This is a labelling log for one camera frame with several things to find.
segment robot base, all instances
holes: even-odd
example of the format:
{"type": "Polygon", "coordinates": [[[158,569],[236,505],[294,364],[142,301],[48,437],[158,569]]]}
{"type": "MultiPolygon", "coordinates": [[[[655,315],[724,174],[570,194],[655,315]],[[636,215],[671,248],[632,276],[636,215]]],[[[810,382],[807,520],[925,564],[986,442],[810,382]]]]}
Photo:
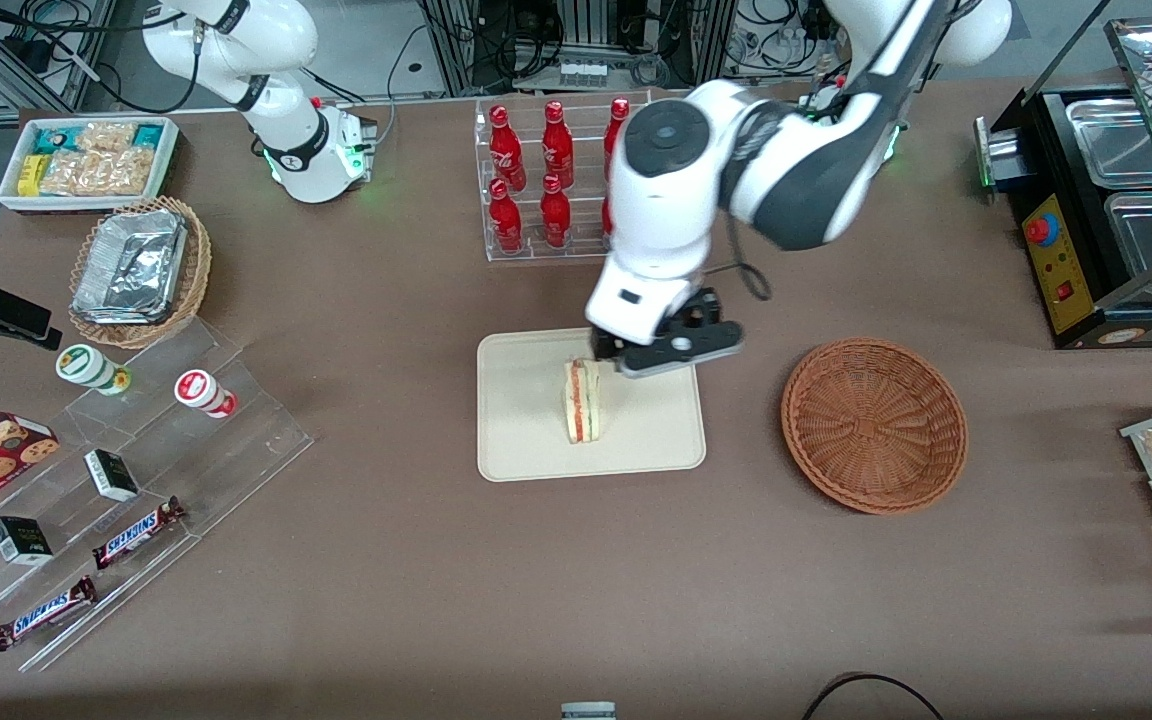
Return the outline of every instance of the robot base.
{"type": "Polygon", "coordinates": [[[326,202],[371,181],[376,158],[376,122],[339,108],[319,108],[328,122],[328,141],[303,170],[279,168],[266,152],[274,180],[301,202],[326,202]]]}

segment yellow control panel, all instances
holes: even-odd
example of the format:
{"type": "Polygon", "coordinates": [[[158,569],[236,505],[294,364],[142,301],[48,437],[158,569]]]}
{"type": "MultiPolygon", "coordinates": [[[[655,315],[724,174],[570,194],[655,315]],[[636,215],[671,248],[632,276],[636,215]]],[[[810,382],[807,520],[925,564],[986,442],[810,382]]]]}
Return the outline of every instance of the yellow control panel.
{"type": "Polygon", "coordinates": [[[1064,232],[1064,215],[1056,196],[1044,200],[1020,228],[1025,233],[1029,259],[1033,262],[1038,287],[1043,288],[1052,328],[1066,332],[1092,314],[1094,305],[1069,233],[1064,232]]]}

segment wicker basket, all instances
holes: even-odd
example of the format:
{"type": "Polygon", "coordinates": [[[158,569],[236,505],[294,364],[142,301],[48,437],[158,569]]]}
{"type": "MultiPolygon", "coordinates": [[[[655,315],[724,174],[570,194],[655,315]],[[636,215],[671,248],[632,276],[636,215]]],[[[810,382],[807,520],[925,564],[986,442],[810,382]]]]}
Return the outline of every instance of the wicker basket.
{"type": "Polygon", "coordinates": [[[804,357],[785,385],[781,430],[821,492],[876,515],[940,500],[967,461],[967,418],[950,385],[918,355],[872,338],[804,357]]]}
{"type": "MultiPolygon", "coordinates": [[[[207,228],[202,227],[198,215],[188,205],[173,199],[173,197],[156,197],[153,200],[137,202],[137,204],[128,205],[127,209],[114,210],[114,213],[127,215],[147,213],[150,210],[172,210],[189,222],[189,234],[184,242],[184,258],[180,259],[180,278],[172,314],[168,314],[168,319],[164,323],[157,325],[97,325],[84,323],[70,310],[69,319],[73,320],[74,327],[78,328],[78,334],[92,342],[123,347],[127,350],[139,350],[159,338],[170,334],[180,327],[180,324],[198,313],[202,296],[207,291],[207,272],[211,270],[211,240],[207,237],[207,228]]],[[[94,227],[92,232],[88,233],[88,242],[83,242],[83,248],[78,251],[78,260],[74,263],[73,273],[69,273],[69,291],[78,290],[79,278],[83,275],[83,268],[88,265],[88,252],[91,251],[92,237],[96,237],[94,227]]]]}

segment coca-cola bottle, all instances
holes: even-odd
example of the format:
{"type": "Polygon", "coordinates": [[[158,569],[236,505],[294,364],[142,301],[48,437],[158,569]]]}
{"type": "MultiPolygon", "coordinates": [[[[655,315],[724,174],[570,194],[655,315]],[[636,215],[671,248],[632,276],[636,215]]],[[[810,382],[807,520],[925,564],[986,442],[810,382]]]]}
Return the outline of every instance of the coca-cola bottle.
{"type": "Polygon", "coordinates": [[[562,181],[556,174],[544,180],[545,196],[540,198],[540,218],[545,222],[545,242],[553,249],[567,247],[567,233],[573,227],[573,205],[563,195],[562,181]]]}
{"type": "Polygon", "coordinates": [[[492,165],[497,175],[509,183],[509,190],[521,192],[526,187],[526,170],[522,168],[522,143],[509,127],[509,113],[503,105],[493,105],[488,118],[492,119],[492,165]]]}
{"type": "Polygon", "coordinates": [[[616,136],[629,116],[630,100],[627,97],[612,100],[612,120],[607,123],[607,132],[602,134],[602,179],[612,176],[612,150],[616,149],[616,136]]]}
{"type": "Polygon", "coordinates": [[[509,197],[509,188],[502,179],[492,179],[488,184],[492,204],[488,214],[492,215],[492,232],[495,234],[500,252],[515,255],[522,250],[522,217],[518,205],[509,197]]]}
{"type": "Polygon", "coordinates": [[[608,202],[611,197],[602,199],[602,242],[612,242],[612,209],[608,202]]]}
{"type": "Polygon", "coordinates": [[[576,182],[573,131],[563,122],[563,104],[558,100],[545,103],[545,135],[540,137],[540,150],[545,154],[545,172],[558,176],[562,187],[571,187],[576,182]]]}

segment acrylic tiered display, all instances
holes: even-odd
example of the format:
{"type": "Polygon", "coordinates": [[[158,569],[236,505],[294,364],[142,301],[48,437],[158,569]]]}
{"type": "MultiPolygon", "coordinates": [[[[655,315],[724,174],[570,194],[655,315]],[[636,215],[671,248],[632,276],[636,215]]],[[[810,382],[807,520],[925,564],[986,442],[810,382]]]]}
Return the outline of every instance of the acrylic tiered display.
{"type": "Polygon", "coordinates": [[[0,493],[0,515],[37,520],[55,553],[36,568],[7,564],[0,555],[0,624],[83,575],[91,575],[100,598],[3,652],[20,670],[40,670],[59,659],[313,442],[247,372],[237,347],[200,319],[145,348],[127,367],[132,374],[127,392],[83,393],[50,420],[61,442],[50,463],[13,483],[14,492],[0,493]],[[175,381],[192,367],[205,369],[238,397],[227,418],[210,418],[175,400],[175,381]],[[141,486],[136,500],[114,502],[96,492],[83,455],[97,447],[127,462],[141,486]],[[97,571],[92,548],[173,495],[188,515],[97,571]]]}
{"type": "Polygon", "coordinates": [[[607,196],[607,181],[602,176],[602,136],[607,132],[612,100],[627,97],[630,108],[637,109],[653,100],[653,91],[589,92],[589,94],[513,96],[484,99],[475,106],[473,150],[479,173],[479,197],[483,206],[483,237],[488,260],[561,260],[571,258],[600,258],[607,255],[602,237],[602,199],[607,196]],[[540,139],[545,132],[545,101],[556,99],[563,104],[567,127],[575,145],[575,182],[563,192],[571,203],[571,233],[567,247],[556,249],[545,242],[540,215],[541,188],[545,161],[540,139]],[[522,250],[515,253],[500,249],[492,232],[488,213],[490,183],[495,176],[492,165],[492,123],[488,109],[503,105],[509,113],[509,124],[522,145],[522,164],[526,169],[526,187],[513,192],[522,218],[522,250]]]}

